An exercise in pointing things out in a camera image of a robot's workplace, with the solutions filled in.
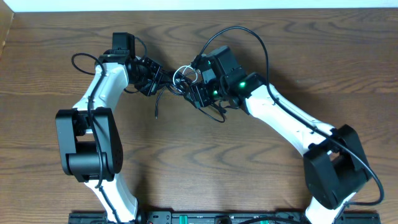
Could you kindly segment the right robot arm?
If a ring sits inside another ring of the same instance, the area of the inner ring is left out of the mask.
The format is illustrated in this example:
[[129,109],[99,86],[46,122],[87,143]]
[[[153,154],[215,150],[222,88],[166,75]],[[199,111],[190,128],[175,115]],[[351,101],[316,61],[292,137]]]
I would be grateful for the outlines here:
[[357,132],[324,123],[284,98],[266,77],[247,74],[228,46],[199,54],[191,67],[202,81],[191,84],[186,99],[202,109],[229,101],[265,122],[303,157],[305,183],[312,195],[304,215],[310,223],[334,223],[345,206],[372,178]]

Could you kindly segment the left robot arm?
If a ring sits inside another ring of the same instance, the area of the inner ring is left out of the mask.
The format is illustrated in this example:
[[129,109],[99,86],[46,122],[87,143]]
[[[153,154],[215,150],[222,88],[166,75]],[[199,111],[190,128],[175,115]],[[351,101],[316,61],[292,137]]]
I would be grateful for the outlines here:
[[123,146],[113,116],[128,85],[151,96],[161,84],[161,65],[136,56],[137,40],[127,32],[113,33],[111,49],[94,58],[93,80],[86,93],[55,117],[62,169],[94,192],[108,223],[147,221],[121,174]]

